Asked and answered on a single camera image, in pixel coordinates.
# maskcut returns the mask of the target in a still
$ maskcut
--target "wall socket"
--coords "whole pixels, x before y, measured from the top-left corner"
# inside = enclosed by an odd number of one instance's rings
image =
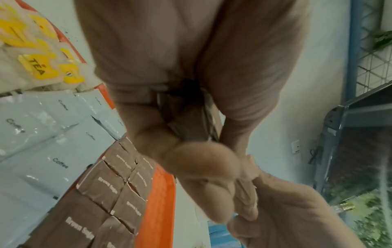
[[[293,154],[296,154],[301,151],[301,145],[299,143],[299,140],[291,143],[291,150],[293,151]]]

